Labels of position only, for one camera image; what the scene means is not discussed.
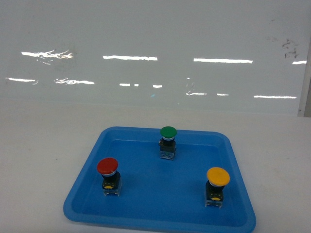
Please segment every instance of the plastic tray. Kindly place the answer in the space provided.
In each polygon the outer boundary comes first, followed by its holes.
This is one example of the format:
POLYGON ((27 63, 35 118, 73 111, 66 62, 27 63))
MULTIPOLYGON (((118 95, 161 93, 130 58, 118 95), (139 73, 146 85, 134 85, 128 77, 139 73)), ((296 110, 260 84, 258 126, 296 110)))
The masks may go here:
POLYGON ((64 203, 72 220, 157 232, 252 232, 256 217, 229 139, 221 133, 178 130, 174 160, 159 157, 160 129, 104 130, 64 203), (97 163, 119 162, 121 195, 103 195, 97 163), (206 172, 230 174, 222 208, 204 202, 206 172))

